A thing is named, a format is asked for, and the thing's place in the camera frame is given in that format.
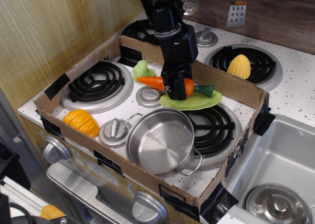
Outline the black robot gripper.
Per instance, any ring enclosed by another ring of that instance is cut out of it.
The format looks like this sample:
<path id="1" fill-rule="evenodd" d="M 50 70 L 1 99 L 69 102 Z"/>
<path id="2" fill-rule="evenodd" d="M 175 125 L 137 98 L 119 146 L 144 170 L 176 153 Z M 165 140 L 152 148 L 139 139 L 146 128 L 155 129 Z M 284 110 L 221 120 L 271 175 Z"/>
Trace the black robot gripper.
<path id="1" fill-rule="evenodd" d="M 157 28 L 155 38 L 159 40 L 164 59 L 161 72 L 164 89 L 170 99 L 185 100 L 184 78 L 192 80 L 191 63 L 198 55 L 194 27 L 179 24 L 175 29 Z"/>

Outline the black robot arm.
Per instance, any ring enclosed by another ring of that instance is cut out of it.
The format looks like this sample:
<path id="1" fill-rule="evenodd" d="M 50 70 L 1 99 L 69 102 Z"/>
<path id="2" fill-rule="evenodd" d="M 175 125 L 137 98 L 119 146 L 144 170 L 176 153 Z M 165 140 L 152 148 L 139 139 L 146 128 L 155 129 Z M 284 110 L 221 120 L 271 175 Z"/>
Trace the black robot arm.
<path id="1" fill-rule="evenodd" d="M 141 0 L 141 3 L 162 50 L 164 88 L 170 99 L 184 100 L 187 97 L 184 79 L 192 78 L 191 63 L 198 55 L 194 27 L 183 22 L 181 0 Z"/>

